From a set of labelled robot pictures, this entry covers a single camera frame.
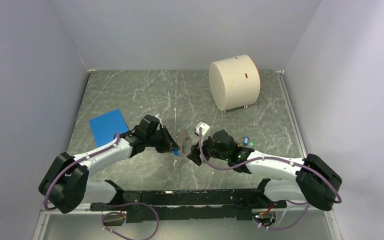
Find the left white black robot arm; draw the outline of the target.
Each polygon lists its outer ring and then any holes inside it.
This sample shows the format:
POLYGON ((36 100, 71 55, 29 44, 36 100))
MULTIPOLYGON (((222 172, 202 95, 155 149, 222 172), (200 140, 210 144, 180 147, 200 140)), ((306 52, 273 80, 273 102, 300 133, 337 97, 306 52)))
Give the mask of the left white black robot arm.
POLYGON ((101 170, 155 148, 160 153, 179 150, 179 145, 167 127, 154 115, 145 115, 132 130, 116 132, 113 139, 84 153, 59 154, 38 186, 44 196, 43 208, 66 214, 80 204, 101 204, 117 210, 123 204, 124 190, 112 180, 91 182, 90 178, 101 170))

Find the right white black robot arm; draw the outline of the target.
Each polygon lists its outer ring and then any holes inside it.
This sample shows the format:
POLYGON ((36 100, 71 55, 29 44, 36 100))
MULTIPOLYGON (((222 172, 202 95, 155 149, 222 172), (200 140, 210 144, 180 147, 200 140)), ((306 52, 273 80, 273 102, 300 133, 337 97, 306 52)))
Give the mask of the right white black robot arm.
POLYGON ((322 211, 331 211, 342 203, 339 194, 342 178, 319 156, 290 158, 263 153, 237 144, 225 130, 203 137, 198 129, 198 142, 191 146, 187 158, 200 166, 206 163, 220 170, 262 174, 255 202, 262 208, 278 201, 306 202, 322 211))

